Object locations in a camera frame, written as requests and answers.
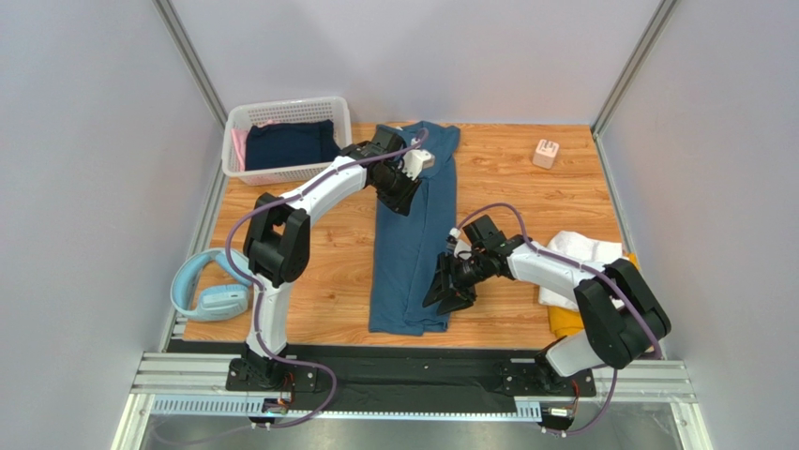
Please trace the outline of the teal blue t shirt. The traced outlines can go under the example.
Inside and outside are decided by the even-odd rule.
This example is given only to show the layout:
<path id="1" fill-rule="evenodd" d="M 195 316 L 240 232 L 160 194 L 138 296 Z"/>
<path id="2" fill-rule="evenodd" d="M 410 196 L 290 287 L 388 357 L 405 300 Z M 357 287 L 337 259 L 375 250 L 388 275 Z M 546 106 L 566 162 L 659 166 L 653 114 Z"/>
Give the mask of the teal blue t shirt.
<path id="1" fill-rule="evenodd" d="M 422 147 L 430 151 L 433 167 L 420 174 L 420 186 L 410 213 L 402 216 L 376 203 L 373 270 L 369 297 L 368 329 L 420 337 L 443 333 L 450 316 L 439 315 L 436 307 L 424 307 L 440 253 L 457 215 L 457 165 L 460 128 L 421 121 L 398 128 L 411 140 L 420 129 L 428 131 Z"/>

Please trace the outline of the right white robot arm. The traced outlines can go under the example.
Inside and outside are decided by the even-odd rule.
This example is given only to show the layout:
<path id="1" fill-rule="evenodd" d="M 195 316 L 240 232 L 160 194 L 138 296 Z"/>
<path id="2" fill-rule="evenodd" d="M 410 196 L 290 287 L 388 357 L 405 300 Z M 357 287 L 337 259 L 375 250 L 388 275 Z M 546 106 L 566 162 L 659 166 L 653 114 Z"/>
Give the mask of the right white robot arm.
<path id="1" fill-rule="evenodd" d="M 579 262 L 523 234 L 505 236 L 487 215 L 451 231 L 423 305 L 439 315 L 469 308 L 476 285 L 492 277 L 535 284 L 577 304 L 582 330 L 540 351 L 528 372 L 547 393 L 565 391 L 587 369 L 626 368 L 671 331 L 669 317 L 632 262 Z"/>

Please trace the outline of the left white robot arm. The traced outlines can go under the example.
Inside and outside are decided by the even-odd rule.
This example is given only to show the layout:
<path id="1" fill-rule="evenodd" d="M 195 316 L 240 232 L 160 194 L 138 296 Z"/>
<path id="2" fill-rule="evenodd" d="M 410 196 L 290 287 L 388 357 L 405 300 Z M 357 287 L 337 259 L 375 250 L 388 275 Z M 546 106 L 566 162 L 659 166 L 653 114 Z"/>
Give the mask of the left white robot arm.
<path id="1" fill-rule="evenodd" d="M 314 224 L 334 206 L 364 188 L 395 214 L 406 216 L 420 186 L 419 175 L 434 163 L 419 129 L 406 142 L 396 128 L 380 128 L 366 142 L 351 144 L 321 173 L 279 197 L 265 193 L 237 221 L 247 224 L 243 253 L 249 268 L 234 271 L 253 284 L 251 327 L 242 355 L 229 368 L 229 391 L 278 391 L 290 386 L 299 361 L 281 356 L 294 283 L 310 259 Z"/>

